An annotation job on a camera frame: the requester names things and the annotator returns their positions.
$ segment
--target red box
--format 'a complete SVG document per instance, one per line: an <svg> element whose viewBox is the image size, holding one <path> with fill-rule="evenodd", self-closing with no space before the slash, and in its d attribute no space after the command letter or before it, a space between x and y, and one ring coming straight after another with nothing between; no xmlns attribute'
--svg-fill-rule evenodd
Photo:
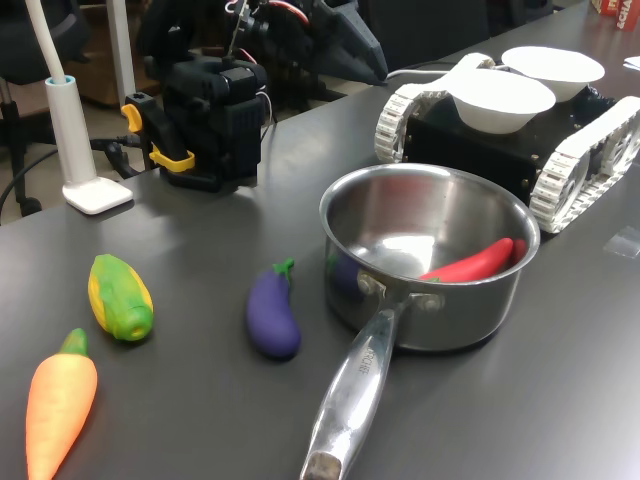
<svg viewBox="0 0 640 480"><path fill-rule="evenodd" d="M591 0L591 3L600 15L618 15L618 3L620 0Z"/></svg>
<svg viewBox="0 0 640 480"><path fill-rule="evenodd" d="M640 0L619 0L616 27L626 32L633 31L638 23L638 13L640 13Z"/></svg>

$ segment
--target white bowl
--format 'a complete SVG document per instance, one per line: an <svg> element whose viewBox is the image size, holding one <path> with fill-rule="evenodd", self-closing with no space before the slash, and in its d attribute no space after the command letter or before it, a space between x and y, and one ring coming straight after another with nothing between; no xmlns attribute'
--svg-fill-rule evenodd
<svg viewBox="0 0 640 480"><path fill-rule="evenodd" d="M558 102L571 100L589 83L604 77L604 67L592 58L557 48L512 48L504 52L502 62L544 83Z"/></svg>
<svg viewBox="0 0 640 480"><path fill-rule="evenodd" d="M537 80L498 70L472 70L452 79L447 90L460 119L485 133L517 132L556 103L553 92Z"/></svg>

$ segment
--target white lamp base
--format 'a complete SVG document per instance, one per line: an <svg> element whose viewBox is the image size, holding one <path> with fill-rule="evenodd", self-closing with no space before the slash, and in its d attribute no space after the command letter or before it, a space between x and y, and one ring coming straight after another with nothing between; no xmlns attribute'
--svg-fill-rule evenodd
<svg viewBox="0 0 640 480"><path fill-rule="evenodd" d="M102 213L133 199L131 190L103 177L65 184L62 194L70 205L87 215Z"/></svg>

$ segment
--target pot rim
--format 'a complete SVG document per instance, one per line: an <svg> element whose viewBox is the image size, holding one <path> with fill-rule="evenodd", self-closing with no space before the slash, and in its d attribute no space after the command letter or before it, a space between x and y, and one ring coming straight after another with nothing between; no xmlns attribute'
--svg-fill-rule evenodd
<svg viewBox="0 0 640 480"><path fill-rule="evenodd" d="M354 255L336 238L336 236L333 234L331 230L331 227L329 226L327 213L329 211L329 207L331 203L333 202L333 199L341 191L343 191L347 186L352 185L354 182L356 182L358 179L362 177L388 176L389 172L398 172L398 173L415 172L421 175L428 174L427 176L434 176L434 177L441 177L441 178L455 175L455 176L463 177L472 182L476 182L488 187L489 189L493 190L497 194L506 197L508 200L510 200L513 203L516 209L522 212L523 216L526 218L525 228L528 227L528 229L531 231L531 247L527 250L526 255L513 267L509 268L508 270L505 270L504 272L499 273L498 275L494 275L492 277L485 278L482 280L476 280L473 282L459 282L459 283L429 282L427 280L420 280L415 277L405 277L403 275L392 274L376 267L375 265L361 259L357 255ZM410 282L410 283L417 283L419 285L429 285L433 287L437 287L440 285L447 286L447 287L449 286L462 287L462 286L470 286L470 285L482 285L485 283L495 282L497 280L501 280L510 275L513 275L514 273L519 272L523 267L525 267L533 259L533 257L538 252L538 248L540 247L540 227L538 226L538 222L533 216L533 213L531 212L531 210L529 210L529 208L524 203L522 203L520 199L518 199L515 195L513 195L508 190L502 188L501 186L485 178L479 177L472 173L463 172L462 170L456 170L454 168L438 167L434 165L419 164L419 163L411 163L411 164L397 163L397 164L388 164L388 165L374 165L371 167L361 168L359 170L355 170L354 172L348 173L347 175L344 175L343 177L333 182L331 186L322 195L322 199L320 200L319 210L320 210L320 219L322 222L322 227L324 228L324 231L327 237L334 243L334 245L336 245L340 249L340 251L342 251L342 253L350 257L352 260L356 261L359 265L362 265L373 272L379 273L381 275L384 275L386 277L389 277L395 280L400 280L400 281Z"/></svg>

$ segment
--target desk lamp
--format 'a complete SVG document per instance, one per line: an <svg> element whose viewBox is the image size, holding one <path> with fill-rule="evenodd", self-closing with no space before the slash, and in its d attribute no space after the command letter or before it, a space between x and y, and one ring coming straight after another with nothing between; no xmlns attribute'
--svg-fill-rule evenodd
<svg viewBox="0 0 640 480"><path fill-rule="evenodd" d="M128 202L133 198L131 190L97 176L76 79L64 74L40 0L26 0L26 4L51 74L45 88L64 174L64 198L88 215Z"/></svg>

